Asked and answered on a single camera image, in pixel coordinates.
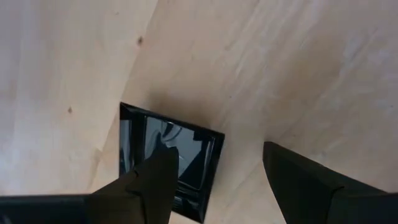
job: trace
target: glossy surface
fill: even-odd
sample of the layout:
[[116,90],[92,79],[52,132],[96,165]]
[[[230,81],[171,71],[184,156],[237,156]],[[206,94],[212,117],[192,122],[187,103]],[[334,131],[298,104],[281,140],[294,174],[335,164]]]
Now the glossy surface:
[[157,151],[178,150],[178,187],[173,210],[203,223],[224,135],[121,105],[119,173]]

